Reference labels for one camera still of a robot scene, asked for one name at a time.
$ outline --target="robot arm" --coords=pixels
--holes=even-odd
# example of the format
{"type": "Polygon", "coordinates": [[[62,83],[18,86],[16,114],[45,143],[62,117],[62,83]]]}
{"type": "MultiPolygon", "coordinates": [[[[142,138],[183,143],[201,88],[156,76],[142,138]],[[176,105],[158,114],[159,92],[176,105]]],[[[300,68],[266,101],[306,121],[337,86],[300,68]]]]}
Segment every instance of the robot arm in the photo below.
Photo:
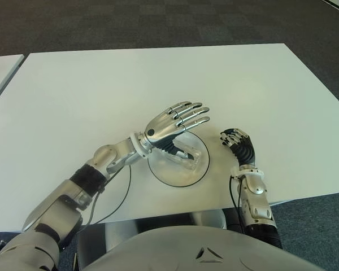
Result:
{"type": "Polygon", "coordinates": [[[240,129],[227,129],[221,133],[221,140],[235,154],[239,164],[238,194],[242,204],[244,233],[282,248],[266,198],[264,173],[255,166],[255,151],[249,135],[240,129]]]}
{"type": "Polygon", "coordinates": [[[144,133],[132,133],[115,145],[100,147],[32,211],[24,223],[24,232],[0,251],[0,270],[55,270],[59,251],[69,244],[82,224],[79,210],[85,210],[93,196],[101,193],[122,167],[146,158],[154,147],[191,159],[172,141],[209,121],[209,117],[197,117],[207,111],[201,103],[178,103],[150,121],[144,133]]]}

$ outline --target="hand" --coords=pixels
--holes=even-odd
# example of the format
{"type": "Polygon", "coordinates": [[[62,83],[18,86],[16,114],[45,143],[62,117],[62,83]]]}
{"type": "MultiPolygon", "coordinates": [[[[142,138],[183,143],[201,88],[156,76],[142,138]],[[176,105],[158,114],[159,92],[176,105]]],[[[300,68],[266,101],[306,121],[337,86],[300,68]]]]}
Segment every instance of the hand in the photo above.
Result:
{"type": "Polygon", "coordinates": [[[223,145],[227,145],[237,157],[239,165],[255,164],[255,150],[248,134],[234,128],[221,133],[223,145]]]}
{"type": "Polygon", "coordinates": [[[209,121],[209,117],[195,119],[198,115],[209,110],[208,107],[202,107],[202,103],[181,102],[175,104],[148,123],[145,136],[154,147],[175,155],[181,151],[173,144],[175,137],[209,121]]]}

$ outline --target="black logo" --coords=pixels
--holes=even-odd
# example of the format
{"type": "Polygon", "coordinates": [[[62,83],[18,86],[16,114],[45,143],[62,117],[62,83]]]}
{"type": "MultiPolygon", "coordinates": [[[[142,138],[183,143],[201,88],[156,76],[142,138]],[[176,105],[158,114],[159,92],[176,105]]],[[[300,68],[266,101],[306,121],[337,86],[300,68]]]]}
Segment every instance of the black logo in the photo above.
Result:
{"type": "Polygon", "coordinates": [[[199,253],[197,253],[196,259],[199,260],[200,263],[222,263],[223,258],[217,254],[215,251],[207,247],[204,249],[203,247],[200,249],[199,253]]]}

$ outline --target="gray carpet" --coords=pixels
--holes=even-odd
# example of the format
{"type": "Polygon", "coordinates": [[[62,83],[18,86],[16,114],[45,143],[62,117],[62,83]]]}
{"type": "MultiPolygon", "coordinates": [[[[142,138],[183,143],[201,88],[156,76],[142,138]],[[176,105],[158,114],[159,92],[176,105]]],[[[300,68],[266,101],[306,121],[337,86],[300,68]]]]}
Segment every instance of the gray carpet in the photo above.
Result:
{"type": "MultiPolygon", "coordinates": [[[[339,100],[339,10],[321,0],[0,0],[0,55],[274,42],[339,100]]],[[[339,270],[339,194],[273,211],[286,250],[339,270]]],[[[60,270],[70,270],[74,248],[60,270]]]]}

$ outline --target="wire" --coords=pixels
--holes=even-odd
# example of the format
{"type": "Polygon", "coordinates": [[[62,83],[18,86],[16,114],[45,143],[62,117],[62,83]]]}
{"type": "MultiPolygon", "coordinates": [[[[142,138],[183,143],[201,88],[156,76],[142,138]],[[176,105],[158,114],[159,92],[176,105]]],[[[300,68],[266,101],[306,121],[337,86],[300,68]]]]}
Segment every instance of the wire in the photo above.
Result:
{"type": "MultiPolygon", "coordinates": [[[[244,233],[244,228],[242,227],[244,225],[244,222],[242,221],[242,218],[241,218],[241,215],[240,215],[240,208],[236,206],[236,202],[235,202],[235,199],[233,198],[233,194],[232,194],[232,187],[231,187],[231,184],[232,184],[232,179],[234,179],[234,177],[230,176],[230,184],[229,184],[229,188],[230,188],[230,196],[231,196],[231,200],[232,200],[232,204],[233,206],[235,207],[235,210],[237,212],[237,216],[238,216],[238,222],[239,222],[239,225],[240,225],[240,228],[241,228],[241,231],[242,233],[244,233]]],[[[240,195],[241,195],[241,187],[240,187],[240,193],[238,195],[238,200],[239,200],[239,204],[240,204],[240,195]]]]}
{"type": "Polygon", "coordinates": [[[127,188],[127,192],[124,195],[124,198],[122,199],[122,201],[119,203],[118,207],[114,209],[113,212],[111,212],[109,215],[107,215],[106,217],[98,220],[96,223],[94,224],[98,224],[100,222],[102,222],[104,219],[107,219],[108,217],[110,217],[111,215],[113,215],[123,204],[123,202],[125,201],[125,199],[127,198],[128,192],[129,192],[129,188],[131,186],[131,180],[132,180],[132,168],[131,166],[129,166],[129,183],[128,183],[128,188],[127,188]]]}
{"type": "Polygon", "coordinates": [[[94,214],[94,208],[95,208],[95,204],[97,203],[97,200],[99,198],[99,195],[101,193],[100,192],[97,192],[97,195],[95,196],[95,199],[93,201],[93,205],[92,205],[92,210],[90,211],[90,217],[89,217],[89,220],[88,220],[88,223],[84,226],[84,228],[82,228],[81,230],[79,230],[77,232],[77,234],[81,233],[82,231],[84,231],[86,228],[88,228],[88,226],[90,225],[92,219],[93,219],[93,214],[94,214]]]}
{"type": "MultiPolygon", "coordinates": [[[[118,171],[116,171],[112,177],[109,178],[109,180],[107,180],[98,190],[97,192],[97,195],[95,196],[94,200],[93,200],[93,205],[92,205],[92,210],[90,211],[90,216],[89,216],[89,220],[88,222],[86,223],[86,225],[84,226],[84,228],[82,228],[81,230],[79,230],[77,232],[77,234],[81,233],[82,231],[84,231],[86,228],[88,228],[88,226],[90,225],[90,223],[92,222],[92,219],[93,219],[93,215],[94,215],[94,209],[95,209],[95,204],[97,203],[97,200],[99,198],[99,195],[101,193],[104,192],[104,188],[105,186],[123,169],[123,167],[121,167],[118,171]]],[[[131,166],[129,166],[129,184],[131,184],[131,166]]]]}
{"type": "Polygon", "coordinates": [[[240,199],[241,199],[241,188],[242,188],[242,181],[243,181],[243,180],[244,180],[244,179],[242,179],[242,180],[240,181],[240,192],[238,193],[238,201],[237,201],[238,221],[239,221],[240,223],[242,223],[242,226],[244,225],[244,222],[242,221],[242,217],[241,217],[241,215],[240,215],[240,199]]]}

